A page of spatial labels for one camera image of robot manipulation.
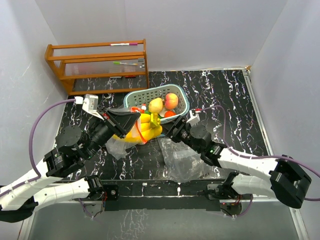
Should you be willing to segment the yellow bananas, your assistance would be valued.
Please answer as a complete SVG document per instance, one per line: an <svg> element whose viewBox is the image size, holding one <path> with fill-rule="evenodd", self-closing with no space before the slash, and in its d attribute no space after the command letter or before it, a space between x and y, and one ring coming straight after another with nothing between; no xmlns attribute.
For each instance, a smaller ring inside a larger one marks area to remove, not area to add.
<svg viewBox="0 0 320 240"><path fill-rule="evenodd" d="M151 125L151 115L142 113L138 121L138 130L136 126L125 136L125 138L119 138L115 134L112 136L114 140L130 143L130 144L145 144L151 139L158 137L162 133L162 126Z"/></svg>

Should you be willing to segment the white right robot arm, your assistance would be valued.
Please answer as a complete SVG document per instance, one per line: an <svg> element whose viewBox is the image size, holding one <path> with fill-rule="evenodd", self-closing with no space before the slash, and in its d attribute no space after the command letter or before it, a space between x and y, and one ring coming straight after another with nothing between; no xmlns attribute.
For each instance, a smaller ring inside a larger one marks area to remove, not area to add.
<svg viewBox="0 0 320 240"><path fill-rule="evenodd" d="M162 132L173 142L190 147L207 165L232 170L223 184L207 191L214 198L262 195L276 198L290 208L302 207L312 180L292 158L236 151L213 141L205 126L192 125L183 116L163 124Z"/></svg>

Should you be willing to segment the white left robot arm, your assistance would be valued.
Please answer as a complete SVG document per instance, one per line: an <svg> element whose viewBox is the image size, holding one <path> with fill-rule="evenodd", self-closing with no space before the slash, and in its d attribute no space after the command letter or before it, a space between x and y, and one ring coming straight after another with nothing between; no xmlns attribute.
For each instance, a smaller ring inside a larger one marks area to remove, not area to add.
<svg viewBox="0 0 320 240"><path fill-rule="evenodd" d="M97 175L52 186L84 167L113 136L124 138L140 118L139 112L104 108L88 131L79 126L64 127L55 138L56 147L10 185L0 188L0 220L23 221L44 207L74 199L99 199L104 187Z"/></svg>

